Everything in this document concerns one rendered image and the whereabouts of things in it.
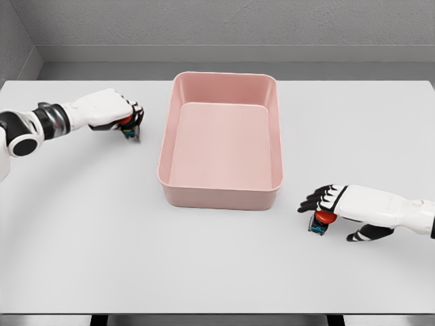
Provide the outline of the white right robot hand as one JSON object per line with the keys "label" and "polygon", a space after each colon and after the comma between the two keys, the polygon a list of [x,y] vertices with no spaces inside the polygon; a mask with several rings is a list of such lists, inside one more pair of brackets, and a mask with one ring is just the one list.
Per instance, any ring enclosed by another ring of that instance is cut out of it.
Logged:
{"label": "white right robot hand", "polygon": [[325,185],[300,203],[299,213],[327,211],[346,220],[361,223],[347,235],[348,242],[369,242],[391,236],[390,200],[394,194],[359,185]]}

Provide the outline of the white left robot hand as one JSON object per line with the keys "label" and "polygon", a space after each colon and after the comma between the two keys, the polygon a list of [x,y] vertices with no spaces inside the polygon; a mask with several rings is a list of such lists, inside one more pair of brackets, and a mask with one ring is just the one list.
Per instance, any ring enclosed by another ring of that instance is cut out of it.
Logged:
{"label": "white left robot hand", "polygon": [[131,115],[144,118],[145,111],[137,102],[128,100],[114,89],[105,89],[81,98],[81,121],[93,131],[121,130],[118,122]]}

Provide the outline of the pink rectangular plastic basket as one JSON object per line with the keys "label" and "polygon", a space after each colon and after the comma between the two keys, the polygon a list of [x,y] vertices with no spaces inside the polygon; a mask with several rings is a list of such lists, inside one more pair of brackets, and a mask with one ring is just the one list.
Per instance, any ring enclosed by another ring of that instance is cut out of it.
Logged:
{"label": "pink rectangular plastic basket", "polygon": [[177,75],[157,177],[173,206],[272,207],[283,183],[276,80],[252,73]]}

